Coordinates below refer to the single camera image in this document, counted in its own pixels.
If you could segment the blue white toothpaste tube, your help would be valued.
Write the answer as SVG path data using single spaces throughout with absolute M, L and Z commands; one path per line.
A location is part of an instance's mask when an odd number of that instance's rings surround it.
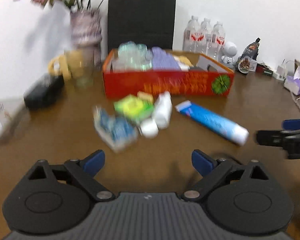
M 184 101 L 176 105 L 175 109 L 237 145 L 243 146 L 249 137 L 246 128 L 191 101 Z

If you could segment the blue blister pack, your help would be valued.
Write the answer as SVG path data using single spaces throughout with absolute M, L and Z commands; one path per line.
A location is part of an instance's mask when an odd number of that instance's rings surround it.
M 120 152 L 137 141 L 137 129 L 127 119 L 109 115 L 99 106 L 94 107 L 93 117 L 96 132 L 114 152 Z

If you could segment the purple tissue pack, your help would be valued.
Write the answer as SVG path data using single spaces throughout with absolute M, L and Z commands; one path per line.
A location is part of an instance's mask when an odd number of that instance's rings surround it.
M 300 66 L 296 68 L 293 76 L 287 75 L 283 86 L 295 96 L 300 96 Z

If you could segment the red green small box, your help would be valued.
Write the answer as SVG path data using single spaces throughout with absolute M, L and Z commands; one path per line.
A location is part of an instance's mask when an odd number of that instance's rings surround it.
M 257 64 L 256 72 L 260 73 L 260 74 L 263 74 L 263 75 L 266 75 L 266 76 L 272 76 L 273 75 L 273 71 L 267 65 L 260 64 L 260 63 Z

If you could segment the white contact lens case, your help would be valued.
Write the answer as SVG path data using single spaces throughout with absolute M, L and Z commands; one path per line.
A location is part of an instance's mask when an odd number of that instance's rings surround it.
M 148 139 L 156 137 L 159 133 L 157 124 L 152 118 L 143 120 L 143 122 L 140 124 L 139 131 L 142 136 Z

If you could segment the black sauce pouch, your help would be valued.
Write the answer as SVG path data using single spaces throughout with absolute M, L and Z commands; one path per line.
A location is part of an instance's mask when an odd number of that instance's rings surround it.
M 248 75 L 249 72 L 255 72 L 257 68 L 257 56 L 260 46 L 258 37 L 253 43 L 249 44 L 236 62 L 236 71 L 242 75 Z

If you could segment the white robot figurine speaker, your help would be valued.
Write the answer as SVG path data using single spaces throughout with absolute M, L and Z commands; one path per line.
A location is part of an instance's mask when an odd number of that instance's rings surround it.
M 237 55 L 237 46 L 233 42 L 225 42 L 222 46 L 221 63 L 228 68 L 234 67 L 235 59 Z

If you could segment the red cardboard tray box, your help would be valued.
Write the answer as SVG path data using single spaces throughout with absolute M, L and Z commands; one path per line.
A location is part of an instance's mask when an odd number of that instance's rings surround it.
M 112 66 L 117 58 L 117 49 L 111 50 L 102 66 L 106 97 L 119 99 L 138 92 L 156 96 L 165 91 L 172 95 L 228 96 L 234 79 L 233 70 L 204 54 L 175 50 L 166 52 L 187 57 L 193 67 L 188 71 L 115 71 Z

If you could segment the yellow mug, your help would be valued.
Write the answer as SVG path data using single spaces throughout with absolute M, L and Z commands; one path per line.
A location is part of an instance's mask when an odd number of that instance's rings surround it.
M 63 76 L 64 80 L 76 79 L 83 75 L 84 56 L 82 50 L 69 50 L 52 59 L 47 71 L 50 75 Z

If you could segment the clear glass cup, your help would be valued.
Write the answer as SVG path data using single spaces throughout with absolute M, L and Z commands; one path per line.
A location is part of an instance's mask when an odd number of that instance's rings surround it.
M 86 88 L 93 84 L 94 50 L 81 48 L 64 52 L 70 81 L 77 88 Z

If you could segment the right water bottle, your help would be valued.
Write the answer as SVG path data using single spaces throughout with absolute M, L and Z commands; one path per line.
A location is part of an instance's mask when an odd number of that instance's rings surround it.
M 207 50 L 208 56 L 217 61 L 220 49 L 223 46 L 224 41 L 225 41 L 225 30 L 223 27 L 223 23 L 217 21 L 211 33 L 211 40 L 209 42 L 208 50 Z

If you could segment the middle water bottle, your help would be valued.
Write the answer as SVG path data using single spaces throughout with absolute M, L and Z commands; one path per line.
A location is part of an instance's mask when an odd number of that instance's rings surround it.
M 199 36 L 197 38 L 197 53 L 206 54 L 207 47 L 211 41 L 211 20 L 209 18 L 204 18 L 203 22 L 200 25 Z

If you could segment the crumpled clear plastic wrap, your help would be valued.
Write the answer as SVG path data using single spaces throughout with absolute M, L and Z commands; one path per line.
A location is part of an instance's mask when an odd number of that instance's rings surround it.
M 118 47 L 112 70 L 114 72 L 148 71 L 153 68 L 152 59 L 153 53 L 145 44 L 129 41 Z

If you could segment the purple textured vase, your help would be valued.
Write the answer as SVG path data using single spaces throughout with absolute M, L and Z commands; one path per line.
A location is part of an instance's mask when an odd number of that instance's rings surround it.
M 101 15 L 98 9 L 70 13 L 71 40 L 78 48 L 94 52 L 94 65 L 101 64 Z

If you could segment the white wall charger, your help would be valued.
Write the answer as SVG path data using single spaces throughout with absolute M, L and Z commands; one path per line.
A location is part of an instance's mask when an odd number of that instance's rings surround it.
M 283 81 L 287 76 L 293 76 L 295 72 L 294 60 L 284 59 L 277 69 L 273 72 L 273 77 L 279 81 Z

